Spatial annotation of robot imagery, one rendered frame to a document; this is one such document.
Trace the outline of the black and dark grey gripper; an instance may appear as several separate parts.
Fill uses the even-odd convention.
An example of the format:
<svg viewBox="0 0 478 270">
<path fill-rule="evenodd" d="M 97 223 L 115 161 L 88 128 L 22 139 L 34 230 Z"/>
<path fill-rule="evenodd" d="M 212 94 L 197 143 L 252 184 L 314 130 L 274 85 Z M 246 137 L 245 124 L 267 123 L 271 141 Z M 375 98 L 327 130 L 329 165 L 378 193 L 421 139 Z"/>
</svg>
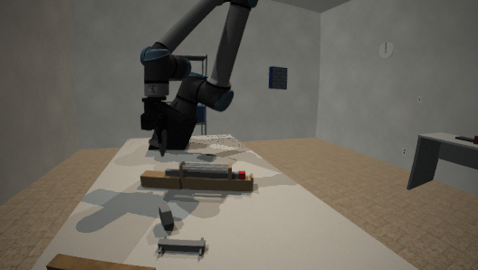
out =
<svg viewBox="0 0 478 270">
<path fill-rule="evenodd" d="M 154 137 L 150 139 L 148 143 L 151 146 L 159 148 L 161 157 L 164 157 L 167 147 L 168 119 L 164 112 L 157 109 L 157 106 L 160 101 L 166 100 L 167 97 L 142 98 L 144 102 L 144 113 L 140 115 L 141 129 L 155 130 L 153 133 Z"/>
</svg>

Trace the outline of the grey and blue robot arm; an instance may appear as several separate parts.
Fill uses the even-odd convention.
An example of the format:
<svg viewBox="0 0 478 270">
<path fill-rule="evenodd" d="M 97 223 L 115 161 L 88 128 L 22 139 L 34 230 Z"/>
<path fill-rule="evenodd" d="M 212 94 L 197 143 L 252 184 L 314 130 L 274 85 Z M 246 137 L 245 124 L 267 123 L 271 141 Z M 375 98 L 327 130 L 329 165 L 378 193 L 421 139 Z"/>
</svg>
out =
<svg viewBox="0 0 478 270">
<path fill-rule="evenodd" d="M 171 53 L 217 5 L 225 2 L 231 2 L 230 8 L 214 68 L 208 78 L 203 74 L 191 72 L 188 59 L 173 56 Z M 187 118 L 196 118 L 198 103 L 220 112 L 228 108 L 234 97 L 229 80 L 235 58 L 249 13 L 257 3 L 258 0 L 198 0 L 152 47 L 147 46 L 142 50 L 140 61 L 144 65 L 145 96 L 167 96 L 169 79 L 183 79 L 176 98 L 169 105 L 163 101 L 159 102 L 157 109 L 183 124 Z"/>
</svg>

